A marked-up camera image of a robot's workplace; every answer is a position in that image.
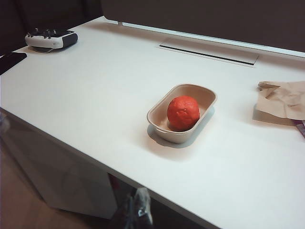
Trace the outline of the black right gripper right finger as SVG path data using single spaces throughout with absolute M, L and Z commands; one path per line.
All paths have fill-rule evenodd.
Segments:
M 152 229 L 151 198 L 148 189 L 136 189 L 133 197 L 133 225 L 135 229 Z

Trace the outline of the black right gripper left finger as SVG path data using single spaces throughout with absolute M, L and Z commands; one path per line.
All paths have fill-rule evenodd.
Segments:
M 121 210 L 120 228 L 121 229 L 135 229 L 133 208 L 134 208 L 133 196 L 128 194 L 120 208 L 120 210 Z

